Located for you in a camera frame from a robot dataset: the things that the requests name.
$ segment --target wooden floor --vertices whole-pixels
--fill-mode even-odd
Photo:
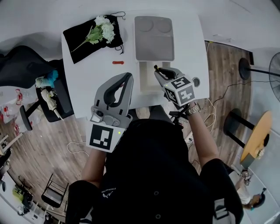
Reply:
[[[211,43],[208,50],[208,66],[210,79],[210,100],[214,102],[221,98],[230,84],[242,83],[238,73],[238,61],[245,57],[249,59],[249,53],[234,47]],[[238,145],[229,137],[223,134],[223,123],[227,114],[233,108],[239,108],[243,117],[247,117],[250,103],[251,85],[236,85],[229,87],[225,97],[217,101],[216,107],[217,120],[212,131],[212,135],[218,145],[220,158],[227,164],[231,164],[237,152]],[[199,100],[202,108],[202,116],[205,119],[207,115],[214,111],[207,99]],[[206,124],[213,121],[211,117]],[[184,123],[183,130],[186,136],[190,129],[187,123]],[[34,201],[38,201],[43,208],[46,207],[41,200],[41,194],[47,184],[51,174],[73,183],[80,179],[81,170],[86,162],[87,155],[84,153],[70,154],[66,145],[71,141],[85,141],[84,119],[75,119],[74,116],[66,118],[64,121],[49,123],[45,117],[42,118],[39,125],[36,125],[31,132],[25,132],[13,145],[13,153],[10,157],[11,169],[9,174],[19,183],[18,176],[24,178],[32,186],[31,193],[34,195]],[[10,124],[0,124],[0,132],[14,136]],[[244,129],[240,128],[237,137],[241,138]],[[90,149],[72,144],[70,150]],[[189,150],[189,161],[193,162],[197,158],[195,146]],[[193,165],[200,172],[197,162]],[[63,211],[67,194],[64,202],[56,211]]]

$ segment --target black shirt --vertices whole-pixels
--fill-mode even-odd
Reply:
[[[235,215],[243,209],[224,164],[206,163],[200,175],[188,162],[182,130],[168,122],[132,122],[107,154],[100,189],[86,181],[70,185],[66,223],[212,223],[214,200],[225,198]]]

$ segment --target office chair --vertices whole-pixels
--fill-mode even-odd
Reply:
[[[62,118],[72,114],[69,92],[67,88],[63,60],[45,61],[39,54],[27,46],[13,48],[6,56],[0,55],[0,86],[15,86],[19,88],[30,88],[35,84],[38,77],[47,75],[53,70],[58,71],[58,79],[54,81],[54,89],[57,93],[53,99],[57,104],[57,111]],[[27,130],[31,131],[32,126],[28,117],[41,105],[42,110],[49,122],[61,120],[54,111],[50,111],[47,103],[41,96],[40,88],[36,89],[38,101],[27,111],[21,106],[20,113]]]
[[[59,208],[63,201],[64,195],[67,191],[67,187],[69,183],[67,183],[66,188],[64,188],[63,186],[55,183],[52,180],[52,176],[53,174],[51,175],[48,181],[44,193],[41,195],[41,199],[47,204],[49,204],[50,206],[54,208]]]

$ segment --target wristwatch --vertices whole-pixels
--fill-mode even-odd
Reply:
[[[194,102],[194,104],[195,104],[195,105],[194,105],[192,108],[188,109],[188,110],[185,112],[187,116],[192,115],[192,114],[194,114],[194,113],[196,113],[196,112],[200,112],[200,111],[201,111],[200,105],[199,105],[197,102]]]

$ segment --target black bag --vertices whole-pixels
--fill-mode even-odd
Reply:
[[[88,32],[91,29],[91,26],[92,28],[96,26],[95,19],[89,20],[78,26],[74,26],[63,32],[74,64],[81,61],[85,57],[89,56],[90,54],[92,54],[93,52],[101,48],[104,47],[115,48],[123,44],[123,40],[119,34],[119,24],[118,24],[117,17],[112,15],[106,15],[104,17],[109,19],[111,23],[114,23],[113,26],[114,26],[115,36],[111,43],[107,44],[106,43],[107,40],[103,39],[101,42],[97,44],[91,44],[90,42],[86,42],[78,49],[76,49],[83,41],[85,41],[86,36],[88,35]]]

